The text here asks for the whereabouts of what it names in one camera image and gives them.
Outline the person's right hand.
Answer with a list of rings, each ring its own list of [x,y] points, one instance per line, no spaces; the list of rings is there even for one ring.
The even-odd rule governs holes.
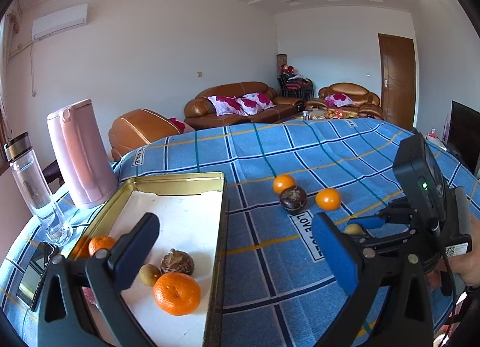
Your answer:
[[[472,288],[480,284],[480,222],[470,215],[472,249],[463,255],[448,258],[449,266],[454,274],[458,274],[463,282]]]

